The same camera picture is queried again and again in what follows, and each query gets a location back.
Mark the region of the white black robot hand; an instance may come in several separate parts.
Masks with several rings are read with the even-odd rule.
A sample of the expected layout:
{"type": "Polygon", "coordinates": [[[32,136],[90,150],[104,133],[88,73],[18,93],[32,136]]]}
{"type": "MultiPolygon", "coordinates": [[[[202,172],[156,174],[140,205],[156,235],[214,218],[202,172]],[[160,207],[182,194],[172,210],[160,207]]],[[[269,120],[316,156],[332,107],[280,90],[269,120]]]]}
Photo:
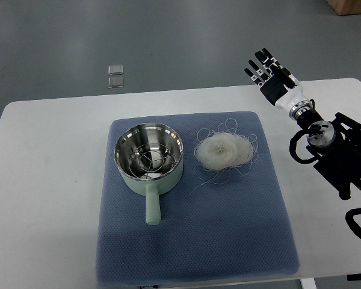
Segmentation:
{"type": "Polygon", "coordinates": [[[257,62],[249,60],[244,72],[259,87],[266,100],[289,114],[300,109],[312,109],[313,104],[303,95],[299,80],[271,53],[263,48],[255,53],[257,62]]]}

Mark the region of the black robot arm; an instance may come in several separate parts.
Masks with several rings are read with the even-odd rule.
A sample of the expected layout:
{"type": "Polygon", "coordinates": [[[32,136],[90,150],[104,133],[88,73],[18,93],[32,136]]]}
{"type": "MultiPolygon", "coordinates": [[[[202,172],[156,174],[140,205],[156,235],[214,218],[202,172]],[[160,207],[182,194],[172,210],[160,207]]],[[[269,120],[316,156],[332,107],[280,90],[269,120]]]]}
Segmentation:
{"type": "Polygon", "coordinates": [[[327,122],[313,100],[304,101],[294,117],[301,130],[290,140],[291,157],[300,164],[312,163],[342,200],[351,198],[351,185],[361,192],[361,124],[342,113],[327,122]]]}

